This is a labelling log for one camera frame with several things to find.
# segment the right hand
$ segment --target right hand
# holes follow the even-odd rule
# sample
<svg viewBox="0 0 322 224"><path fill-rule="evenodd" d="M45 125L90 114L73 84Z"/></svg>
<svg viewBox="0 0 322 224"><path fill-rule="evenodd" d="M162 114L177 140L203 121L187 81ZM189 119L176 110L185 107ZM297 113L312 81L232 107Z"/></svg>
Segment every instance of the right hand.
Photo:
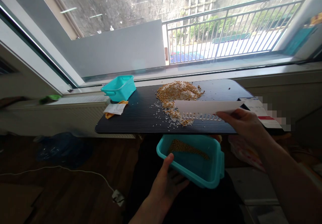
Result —
<svg viewBox="0 0 322 224"><path fill-rule="evenodd" d="M271 138L256 114L251 111L238 108L231 115L224 112L217 112L216 115L229 123L253 147Z"/></svg>

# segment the white cable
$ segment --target white cable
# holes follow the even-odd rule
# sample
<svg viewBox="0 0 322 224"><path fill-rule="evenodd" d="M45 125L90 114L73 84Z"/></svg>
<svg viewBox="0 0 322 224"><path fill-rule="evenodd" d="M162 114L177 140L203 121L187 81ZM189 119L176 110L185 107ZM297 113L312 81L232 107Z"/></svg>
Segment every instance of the white cable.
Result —
<svg viewBox="0 0 322 224"><path fill-rule="evenodd" d="M62 167L62 166L60 166L60 165L58 165L58 166L52 166L52 167L51 167L51 166L47 166L47 167L42 167L42 168L40 168L40 169L35 169L35 170L27 170L27 171L24 171L24 172L21 172L21 173L17 173L17 174L13 174L13 173L0 174L0 176L1 176L1 175L20 175L20 174L24 174L24 173L27 173L27 172L34 172L34 171L41 170L41 169L53 169L53 168L62 168L62 169L67 169L67 170L69 170L69 171L71 171L71 172L85 172L85 173L92 173L92 174L99 175L99 176L101 176L101 177L105 180L105 182L107 183L108 187L110 187L110 189L114 192L114 189L109 185L109 183L107 182L107 179L106 179L103 175L101 175L101 174L99 174L99 173L96 173L96 172L93 172L93 171L86 171L86 170L71 170L71 169L69 169L69 168L65 168L65 167Z"/></svg>

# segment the teal plastic basket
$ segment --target teal plastic basket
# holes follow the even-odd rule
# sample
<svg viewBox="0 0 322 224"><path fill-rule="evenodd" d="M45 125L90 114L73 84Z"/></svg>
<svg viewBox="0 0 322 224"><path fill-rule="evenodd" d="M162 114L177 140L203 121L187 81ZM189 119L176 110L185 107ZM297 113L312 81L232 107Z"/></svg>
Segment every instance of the teal plastic basket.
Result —
<svg viewBox="0 0 322 224"><path fill-rule="evenodd" d="M107 85L101 88L105 95L112 101L128 100L132 93L137 89L134 84L134 76L118 76Z"/></svg>
<svg viewBox="0 0 322 224"><path fill-rule="evenodd" d="M206 135L163 135L157 145L159 157L167 157L174 139L203 151L209 156L209 160L194 153L174 152L171 167L201 188L216 188L225 172L224 153L219 142Z"/></svg>

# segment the balcony railing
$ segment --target balcony railing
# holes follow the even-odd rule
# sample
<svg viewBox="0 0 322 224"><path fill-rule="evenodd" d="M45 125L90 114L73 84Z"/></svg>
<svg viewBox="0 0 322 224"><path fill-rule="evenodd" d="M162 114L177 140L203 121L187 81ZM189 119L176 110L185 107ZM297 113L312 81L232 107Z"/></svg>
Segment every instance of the balcony railing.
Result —
<svg viewBox="0 0 322 224"><path fill-rule="evenodd" d="M169 62L272 51L304 2L255 0L163 22Z"/></svg>

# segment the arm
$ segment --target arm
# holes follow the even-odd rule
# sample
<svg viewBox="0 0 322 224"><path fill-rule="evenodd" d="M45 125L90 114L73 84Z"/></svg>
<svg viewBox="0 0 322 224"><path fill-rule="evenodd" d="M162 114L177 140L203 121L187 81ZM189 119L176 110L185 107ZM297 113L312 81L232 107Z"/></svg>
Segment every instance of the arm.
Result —
<svg viewBox="0 0 322 224"><path fill-rule="evenodd" d="M241 108L231 116L217 115L258 152L289 223L322 223L322 192L272 139L257 116Z"/></svg>
<svg viewBox="0 0 322 224"><path fill-rule="evenodd" d="M155 178L148 197L130 220L129 224L159 224L163 222L174 199L189 184L182 175L176 171L168 173L174 156L172 153L163 161L163 165Z"/></svg>

